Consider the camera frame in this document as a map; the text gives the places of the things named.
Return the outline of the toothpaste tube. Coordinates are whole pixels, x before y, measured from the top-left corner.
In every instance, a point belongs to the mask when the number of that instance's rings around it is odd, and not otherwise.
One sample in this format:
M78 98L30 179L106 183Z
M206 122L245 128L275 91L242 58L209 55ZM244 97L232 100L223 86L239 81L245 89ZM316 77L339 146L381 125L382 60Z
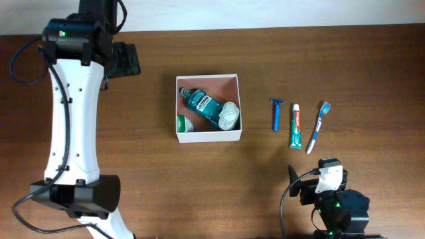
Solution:
M300 109L298 104L294 104L292 109L292 137L290 147L294 149L302 148Z

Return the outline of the blue white toothbrush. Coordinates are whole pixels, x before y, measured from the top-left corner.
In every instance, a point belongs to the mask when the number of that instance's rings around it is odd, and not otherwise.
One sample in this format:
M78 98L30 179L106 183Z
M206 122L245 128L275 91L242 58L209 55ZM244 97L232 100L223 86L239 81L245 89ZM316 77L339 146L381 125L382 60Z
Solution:
M331 104L329 102L323 102L321 107L319 108L318 114L317 114L317 120L315 124L315 130L312 133L311 140L309 141L306 149L306 153L310 154L313 151L313 148L315 146L315 143L317 141L317 136L319 134L319 130L321 128L322 124L322 117L323 115L326 115L329 110L331 109Z

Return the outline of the teal mouthwash bottle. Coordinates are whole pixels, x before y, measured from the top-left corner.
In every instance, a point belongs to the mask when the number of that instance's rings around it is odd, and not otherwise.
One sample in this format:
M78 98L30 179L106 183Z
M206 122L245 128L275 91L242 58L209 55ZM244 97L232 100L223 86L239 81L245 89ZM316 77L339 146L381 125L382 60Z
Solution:
M185 100L189 110L205 118L211 125L218 127L218 115L223 109L223 103L212 98L202 89L181 87L179 95Z

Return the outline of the green soap bar box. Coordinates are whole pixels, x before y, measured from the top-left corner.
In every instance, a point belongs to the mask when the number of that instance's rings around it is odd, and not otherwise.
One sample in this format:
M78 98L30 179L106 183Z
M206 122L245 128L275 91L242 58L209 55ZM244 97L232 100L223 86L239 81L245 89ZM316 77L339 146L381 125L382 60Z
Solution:
M187 133L194 132L195 128L193 123L185 115L177 116L177 132L178 133Z

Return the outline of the blue disposable razor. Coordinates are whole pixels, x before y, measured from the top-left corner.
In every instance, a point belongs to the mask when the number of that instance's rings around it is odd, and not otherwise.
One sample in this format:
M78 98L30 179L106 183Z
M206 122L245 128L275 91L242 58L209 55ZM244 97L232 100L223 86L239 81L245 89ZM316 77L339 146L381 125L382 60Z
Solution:
M273 130L274 132L277 132L280 123L280 106L284 104L284 100L279 98L271 98L270 101L274 105Z

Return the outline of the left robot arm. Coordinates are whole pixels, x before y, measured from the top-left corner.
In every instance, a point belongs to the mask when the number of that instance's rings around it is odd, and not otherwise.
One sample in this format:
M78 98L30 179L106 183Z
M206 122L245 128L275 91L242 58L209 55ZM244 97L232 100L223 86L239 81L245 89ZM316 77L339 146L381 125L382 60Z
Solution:
M52 19L41 54L52 80L50 156L32 199L64 211L94 238L133 238L118 210L120 178L100 173L96 122L100 85L114 63L121 1L81 1L78 12Z

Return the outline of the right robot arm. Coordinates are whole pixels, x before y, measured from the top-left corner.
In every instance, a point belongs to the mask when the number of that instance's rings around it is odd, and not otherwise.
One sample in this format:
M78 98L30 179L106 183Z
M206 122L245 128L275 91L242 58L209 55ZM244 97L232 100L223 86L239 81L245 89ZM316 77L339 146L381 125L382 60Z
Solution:
M318 167L299 176L288 167L291 197L300 197L300 204L313 205L325 228L316 228L314 238L364 238L369 223L370 199L359 191L347 188L348 171L340 160L329 157L318 161Z

